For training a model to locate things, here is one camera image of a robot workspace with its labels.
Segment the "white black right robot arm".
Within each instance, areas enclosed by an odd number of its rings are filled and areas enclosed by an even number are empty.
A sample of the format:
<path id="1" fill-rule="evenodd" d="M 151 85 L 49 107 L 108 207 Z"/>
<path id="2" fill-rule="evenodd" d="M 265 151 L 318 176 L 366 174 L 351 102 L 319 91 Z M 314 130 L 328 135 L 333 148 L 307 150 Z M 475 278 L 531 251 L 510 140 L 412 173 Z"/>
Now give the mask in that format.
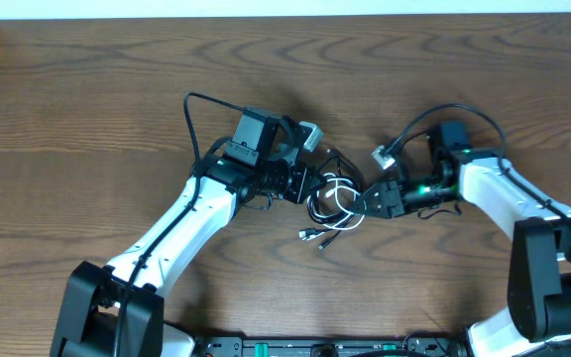
<path id="1" fill-rule="evenodd" d="M 571 353 L 571 207 L 536 188 L 496 151 L 455 144 L 431 154 L 431 175 L 381 180 L 351 208 L 365 216 L 393 219 L 464 200 L 511 239 L 507 306 L 468 327 L 450 343 L 450 354 Z"/>

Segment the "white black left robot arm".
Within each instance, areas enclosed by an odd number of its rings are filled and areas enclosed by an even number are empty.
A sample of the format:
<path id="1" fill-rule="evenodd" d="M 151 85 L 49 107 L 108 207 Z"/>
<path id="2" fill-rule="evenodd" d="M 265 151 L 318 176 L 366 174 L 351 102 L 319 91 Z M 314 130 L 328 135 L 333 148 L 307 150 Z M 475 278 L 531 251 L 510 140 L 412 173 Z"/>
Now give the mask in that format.
<path id="1" fill-rule="evenodd" d="M 177 201 L 136 243 L 105 266 L 70 275 L 53 356 L 189 356 L 194 337 L 165 322 L 165 300 L 204 244 L 257 195 L 295 204 L 326 183 L 299 161 L 205 155 Z"/>

